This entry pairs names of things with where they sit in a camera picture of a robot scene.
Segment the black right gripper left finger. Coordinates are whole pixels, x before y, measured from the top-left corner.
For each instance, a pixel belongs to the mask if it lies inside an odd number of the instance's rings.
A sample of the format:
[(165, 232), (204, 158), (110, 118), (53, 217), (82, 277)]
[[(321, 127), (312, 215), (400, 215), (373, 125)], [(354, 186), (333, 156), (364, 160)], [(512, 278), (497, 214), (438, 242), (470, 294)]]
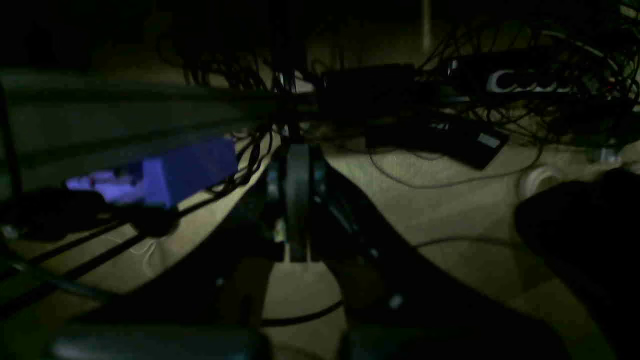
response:
[(277, 153), (258, 182), (191, 253), (90, 312), (47, 349), (50, 360), (269, 360), (258, 330), (277, 260), (310, 259), (311, 148)]

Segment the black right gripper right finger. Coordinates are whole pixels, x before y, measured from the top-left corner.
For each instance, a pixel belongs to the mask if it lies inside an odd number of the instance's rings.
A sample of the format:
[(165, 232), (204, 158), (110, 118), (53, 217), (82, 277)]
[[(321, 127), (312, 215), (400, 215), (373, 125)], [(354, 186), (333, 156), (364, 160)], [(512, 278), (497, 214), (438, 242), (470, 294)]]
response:
[(544, 321), (423, 256), (368, 196), (310, 150), (311, 250), (342, 294), (340, 360), (569, 360)]

